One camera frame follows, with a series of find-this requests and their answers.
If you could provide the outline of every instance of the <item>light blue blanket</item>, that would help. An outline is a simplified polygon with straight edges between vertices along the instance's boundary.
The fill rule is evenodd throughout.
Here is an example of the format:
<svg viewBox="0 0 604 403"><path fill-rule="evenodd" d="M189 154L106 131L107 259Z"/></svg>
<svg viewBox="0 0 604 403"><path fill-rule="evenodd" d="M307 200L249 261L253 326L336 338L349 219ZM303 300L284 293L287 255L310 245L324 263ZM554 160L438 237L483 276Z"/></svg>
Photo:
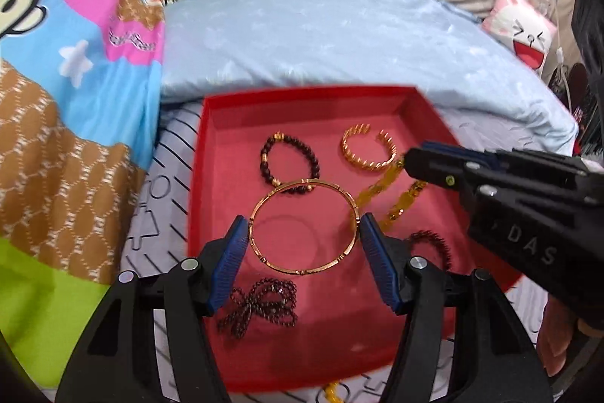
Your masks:
<svg viewBox="0 0 604 403"><path fill-rule="evenodd" d="M570 154L578 128L467 12L437 0L183 0L166 8L162 100L261 87L415 85L508 117Z"/></svg>

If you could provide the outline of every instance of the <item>jewelry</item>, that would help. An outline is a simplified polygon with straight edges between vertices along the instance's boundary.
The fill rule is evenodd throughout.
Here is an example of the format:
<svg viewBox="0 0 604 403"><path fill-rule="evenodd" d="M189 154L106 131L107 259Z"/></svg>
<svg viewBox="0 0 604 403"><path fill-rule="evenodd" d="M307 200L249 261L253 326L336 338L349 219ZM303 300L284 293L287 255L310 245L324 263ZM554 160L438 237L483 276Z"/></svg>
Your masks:
<svg viewBox="0 0 604 403"><path fill-rule="evenodd" d="M320 174L321 168L319 168L319 161L315 157L315 154L312 152L312 150L310 150L310 147L308 147L304 142L301 142L297 138L292 137L291 135L286 135L282 132L277 132L267 139L267 141L264 144L264 147L260 151L260 172L262 173L262 176L264 177L265 181L269 185L272 185L273 187L276 187L276 188L279 185L281 185L281 182L271 174L271 171L268 168L268 153L270 152L270 150L273 147L275 142L285 142L286 144L291 144L296 149L302 151L302 153L304 154L304 157L306 159L308 159L308 162L310 163L310 177L311 178L320 178L321 177L321 174ZM310 186L310 185L307 187L299 186L296 188L288 189L288 193L292 193L292 194L293 193L303 194L303 193L307 193L309 191L312 191L312 186Z"/></svg>
<svg viewBox="0 0 604 403"><path fill-rule="evenodd" d="M439 253L440 260L443 263L443 270L448 272L451 270L451 249L442 237L432 231L418 231L413 233L407 238L409 244L409 251L413 249L413 246L419 243L427 243L428 245L434 246L434 249Z"/></svg>
<svg viewBox="0 0 604 403"><path fill-rule="evenodd" d="M366 134L369 132L370 129L371 125L369 124L354 125L353 127L349 128L346 132L344 132L344 136L342 137L342 142L340 146L342 148L342 152L344 153L344 157L349 163L353 164L358 168L361 168L362 170L381 171L385 167L392 164L396 157L396 146L392 142L392 137L390 137L386 131L381 130L378 136L376 137L376 140L383 143L388 148L388 151L390 152L390 158L388 159L388 161L368 162L366 159L362 160L360 157L357 157L357 155L354 154L348 148L348 137L350 137L351 135Z"/></svg>
<svg viewBox="0 0 604 403"><path fill-rule="evenodd" d="M397 220L411 205L413 205L413 202L415 202L415 200L419 197L419 194L424 188L426 188L427 185L428 183L425 181L414 181L409 189L401 194L399 199L386 214L386 217L379 221L380 229L382 231L388 231L394 224L394 221Z"/></svg>
<svg viewBox="0 0 604 403"><path fill-rule="evenodd" d="M282 268L280 266L272 264L270 261L268 261L262 255L262 253L260 252L260 249L258 249L258 246L256 246L256 241L254 240L253 229L254 229L254 220L256 219L256 215L258 214L258 212L260 211L262 206L273 195L276 195L277 193L281 193L282 191L290 190L299 185L313 185L315 187L329 188L331 190L338 192L340 195L342 195L346 199L346 202L348 202L348 205L350 205L350 208L352 209L352 214L354 217L353 236L352 236L352 241L348 244L348 246L346 246L346 249L344 249L344 251L342 253L340 253L337 258L330 261L329 263L326 263L325 265L321 265L321 266L318 266L315 268L309 268L306 270L290 270L289 268ZM348 193L342 187L340 187L336 184L318 180L318 179L302 178L297 181L292 181L290 183L284 183L283 185L279 185L274 190L271 190L271 192L266 197L262 198L262 200L256 204L256 206L254 207L254 210L252 212L252 215L251 215L250 219L248 220L248 241L250 242L250 246L252 247L252 250L254 250L254 253L256 254L256 256L268 268L276 270L277 272L286 273L288 275L310 275L311 273L322 272L324 270L327 270L328 268L331 268L332 266L337 265L340 261L342 261L350 253L350 251L352 250L352 247L354 246L354 243L356 243L356 237L357 237L357 232L359 230L360 221L361 221L361 216L359 214L359 208L358 208L356 202L354 201L354 198L352 198L352 195L350 195L350 193Z"/></svg>
<svg viewBox="0 0 604 403"><path fill-rule="evenodd" d="M279 300L269 300L271 295L276 295ZM237 308L218 321L218 331L224 331L230 325L231 334L239 340L245 335L253 315L285 327L295 326L298 321L294 312L296 286L291 280L263 278L252 286L247 295L235 287L231 300Z"/></svg>
<svg viewBox="0 0 604 403"><path fill-rule="evenodd" d="M323 392L325 393L325 399L329 403L344 403L344 400L340 398L336 393L338 386L339 383L329 383L323 389Z"/></svg>
<svg viewBox="0 0 604 403"><path fill-rule="evenodd" d="M382 175L379 180L377 180L374 184L359 193L356 198L356 204L358 205L358 207L366 207L375 196L379 195L390 185L392 185L404 169L405 155L400 154L396 161L394 161L386 169L386 172ZM409 187L409 189L403 194L401 194L401 196L399 196L399 199L388 211L386 217L379 221L378 224L381 230L389 230L394 224L394 221L396 221L403 214L403 212L405 212L405 210L407 210L411 205L413 205L413 202L415 202L416 198L426 186L427 183L424 181L414 181Z"/></svg>
<svg viewBox="0 0 604 403"><path fill-rule="evenodd" d="M405 155L401 154L391 166L386 169L382 177L374 184L367 187L356 198L356 204L359 207L365 207L369 204L372 198L382 193L390 185L392 185L405 169Z"/></svg>

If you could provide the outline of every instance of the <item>beaded bracelet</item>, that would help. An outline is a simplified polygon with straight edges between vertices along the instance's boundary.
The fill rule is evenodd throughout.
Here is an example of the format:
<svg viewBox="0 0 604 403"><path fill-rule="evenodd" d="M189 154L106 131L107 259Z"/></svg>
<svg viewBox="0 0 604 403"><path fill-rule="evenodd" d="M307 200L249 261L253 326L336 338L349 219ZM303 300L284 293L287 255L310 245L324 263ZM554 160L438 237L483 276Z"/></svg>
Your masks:
<svg viewBox="0 0 604 403"><path fill-rule="evenodd" d="M361 193L359 193L355 202L357 206L363 208L369 204L369 202L377 195L386 190L392 185L401 172L405 169L405 155L400 154L398 158L386 169L386 172L382 177L377 180L374 184L367 187ZM386 216L378 222L382 231L388 231L394 222L407 210L424 188L427 183L424 181L415 180L409 189L404 191L396 201L396 203L390 208Z"/></svg>
<svg viewBox="0 0 604 403"><path fill-rule="evenodd" d="M231 300L235 309L218 321L218 331L222 332L230 326L231 334L237 339L243 338L254 315L285 327L296 326L298 321L294 312L296 286L291 280L263 278L252 286L247 295L239 287L234 287Z"/></svg>
<svg viewBox="0 0 604 403"><path fill-rule="evenodd" d="M433 233L432 231L422 230L410 235L406 242L409 245L409 251L413 249L413 246L418 245L419 243L431 245L439 254L440 261L443 263L443 270L445 272L451 270L451 249L449 249L446 241L438 234Z"/></svg>
<svg viewBox="0 0 604 403"><path fill-rule="evenodd" d="M315 154L310 149L310 147L308 147L304 142L301 142L299 139L292 137L291 135L286 135L282 132L276 132L267 139L264 144L264 147L260 151L260 172L269 185L272 185L275 188L281 185L281 182L271 174L271 170L268 167L268 153L270 152L271 148L273 148L273 145L276 142L285 142L286 144L292 145L293 147L301 151L310 164L310 178L318 179L321 177L321 168L319 168L319 160L315 157ZM295 188L290 188L286 190L286 192L292 194L304 194L309 191L312 191L312 189L312 185L308 185L306 187L300 185Z"/></svg>
<svg viewBox="0 0 604 403"><path fill-rule="evenodd" d="M323 389L323 393L325 393L325 399L328 401L328 403L344 403L344 400L340 398L336 393L337 387L339 385L340 383L329 383Z"/></svg>

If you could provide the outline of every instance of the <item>pink pillow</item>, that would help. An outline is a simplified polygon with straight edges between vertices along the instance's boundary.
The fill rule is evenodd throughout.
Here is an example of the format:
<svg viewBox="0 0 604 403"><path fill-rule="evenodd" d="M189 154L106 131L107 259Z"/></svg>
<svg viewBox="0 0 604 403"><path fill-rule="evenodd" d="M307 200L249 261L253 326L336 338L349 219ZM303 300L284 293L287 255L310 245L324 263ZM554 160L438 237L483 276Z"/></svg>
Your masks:
<svg viewBox="0 0 604 403"><path fill-rule="evenodd" d="M496 0L482 28L539 75L558 31L525 0Z"/></svg>

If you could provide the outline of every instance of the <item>red tray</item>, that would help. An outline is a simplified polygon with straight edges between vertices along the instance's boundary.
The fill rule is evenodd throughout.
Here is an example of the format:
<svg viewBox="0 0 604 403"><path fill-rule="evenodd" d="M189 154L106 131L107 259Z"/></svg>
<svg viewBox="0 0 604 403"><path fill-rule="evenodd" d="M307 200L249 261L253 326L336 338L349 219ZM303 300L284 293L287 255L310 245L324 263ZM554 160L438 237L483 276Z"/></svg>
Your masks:
<svg viewBox="0 0 604 403"><path fill-rule="evenodd" d="M189 255L222 237L237 214L249 217L270 190L260 170L260 150L282 131L300 138L314 151L321 178L353 196L379 175L358 171L344 160L339 143L345 130L370 123L367 136L350 138L366 159L382 161L375 141L385 129L404 151L425 140L456 144L430 103L409 87L321 87L268 90L208 97L203 105L190 199ZM277 144L270 154L273 175L282 182L309 176L304 157ZM366 211L381 218L412 179L405 173L373 199ZM349 210L343 198L322 188L304 196L280 194L257 217L254 236L266 257L284 267L303 269L335 258L350 241ZM453 192L428 187L396 222L391 236L419 230L444 237L452 251L453 271L489 269L508 289L519 274L466 239L467 217ZM436 252L415 251L438 264ZM270 270L248 248L235 286L249 290L264 277L289 278L298 289L298 324L284 328L253 318L242 340L219 334L216 320L206 320L218 368L229 391L269 392L321 386L372 371L392 362L404 319L380 300L360 244L342 263L316 275L287 276ZM454 313L445 313L443 335L454 331Z"/></svg>

